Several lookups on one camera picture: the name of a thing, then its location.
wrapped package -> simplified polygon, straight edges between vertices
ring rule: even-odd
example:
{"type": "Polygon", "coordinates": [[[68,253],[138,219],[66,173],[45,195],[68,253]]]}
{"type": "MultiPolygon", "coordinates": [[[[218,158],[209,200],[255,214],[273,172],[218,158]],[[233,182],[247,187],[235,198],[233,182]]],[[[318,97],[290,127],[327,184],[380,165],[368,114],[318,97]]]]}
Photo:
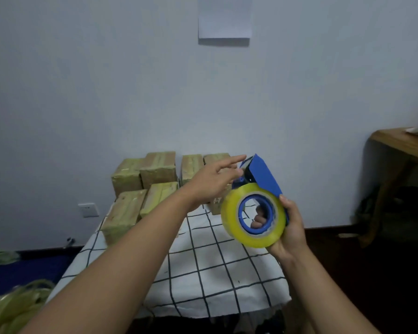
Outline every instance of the wrapped package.
{"type": "MultiPolygon", "coordinates": [[[[230,157],[230,155],[227,153],[207,154],[206,156],[204,156],[204,161],[205,161],[205,164],[207,165],[207,164],[217,162],[219,160],[222,160],[228,157],[230,157]]],[[[218,197],[215,197],[211,202],[208,203],[209,209],[213,215],[219,215],[220,213],[222,213],[223,200],[225,199],[225,197],[227,196],[227,194],[229,193],[231,189],[232,189],[232,185],[228,184],[226,186],[226,189],[218,197]]]]}
{"type": "Polygon", "coordinates": [[[150,189],[152,184],[176,182],[175,151],[149,152],[140,173],[145,189],[150,189]]]}
{"type": "Polygon", "coordinates": [[[178,182],[152,184],[141,209],[141,218],[147,216],[156,205],[178,190],[178,182]]]}
{"type": "Polygon", "coordinates": [[[111,182],[113,183],[116,197],[121,192],[143,189],[143,183],[139,173],[143,161],[144,158],[126,158],[119,164],[114,174],[111,175],[111,182]]]}
{"type": "Polygon", "coordinates": [[[147,190],[122,192],[101,227],[107,246],[115,244],[141,219],[139,212],[147,190]]]}
{"type": "Polygon", "coordinates": [[[204,166],[203,156],[187,154],[181,161],[181,185],[186,184],[204,166]]]}

grid pattern cloth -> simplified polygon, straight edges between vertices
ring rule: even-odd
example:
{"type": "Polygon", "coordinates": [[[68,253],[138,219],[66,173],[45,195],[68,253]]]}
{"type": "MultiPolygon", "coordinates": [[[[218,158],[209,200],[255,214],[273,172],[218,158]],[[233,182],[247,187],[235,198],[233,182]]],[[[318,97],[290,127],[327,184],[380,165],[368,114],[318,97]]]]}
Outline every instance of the grid pattern cloth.
{"type": "MultiPolygon", "coordinates": [[[[255,208],[247,206],[243,218],[254,218],[255,208]]],[[[101,225],[48,300],[106,250],[101,225]]],[[[273,256],[264,248],[245,247],[234,240],[221,216],[201,205],[183,221],[136,317],[216,317],[290,300],[287,281],[273,256]]]]}

person's left hand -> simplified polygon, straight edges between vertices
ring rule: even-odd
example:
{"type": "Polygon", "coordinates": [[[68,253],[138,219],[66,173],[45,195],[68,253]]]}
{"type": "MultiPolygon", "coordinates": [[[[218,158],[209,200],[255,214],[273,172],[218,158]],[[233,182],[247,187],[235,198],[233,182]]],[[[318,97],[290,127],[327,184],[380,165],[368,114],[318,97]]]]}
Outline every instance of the person's left hand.
{"type": "Polygon", "coordinates": [[[237,163],[246,159],[246,155],[222,159],[205,165],[180,190],[185,190],[192,200],[192,211],[199,205],[211,201],[226,189],[226,185],[243,175],[242,169],[237,169],[237,163]]]}

wooden table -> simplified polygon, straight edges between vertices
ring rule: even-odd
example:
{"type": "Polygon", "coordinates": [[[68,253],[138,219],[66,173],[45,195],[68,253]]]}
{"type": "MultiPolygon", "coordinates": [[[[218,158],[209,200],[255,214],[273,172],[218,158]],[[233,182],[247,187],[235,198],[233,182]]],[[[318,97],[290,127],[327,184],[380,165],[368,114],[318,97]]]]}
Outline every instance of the wooden table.
{"type": "Polygon", "coordinates": [[[367,247],[373,242],[378,234],[381,219],[384,215],[385,204],[393,199],[397,190],[406,183],[413,169],[418,164],[418,136],[409,134],[405,130],[406,128],[389,128],[375,131],[370,136],[370,139],[400,150],[408,154],[409,157],[404,162],[397,164],[396,169],[382,183],[376,199],[369,230],[366,234],[359,237],[359,242],[362,247],[367,247]]]}

electrical outlet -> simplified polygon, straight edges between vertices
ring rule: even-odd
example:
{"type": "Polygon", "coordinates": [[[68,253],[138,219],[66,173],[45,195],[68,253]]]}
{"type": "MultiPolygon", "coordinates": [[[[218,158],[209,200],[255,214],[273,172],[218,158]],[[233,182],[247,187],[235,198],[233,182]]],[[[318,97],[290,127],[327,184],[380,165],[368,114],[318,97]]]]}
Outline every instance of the electrical outlet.
{"type": "Polygon", "coordinates": [[[81,210],[82,217],[99,217],[98,208],[94,202],[87,202],[84,204],[78,204],[79,210],[81,210]]]}

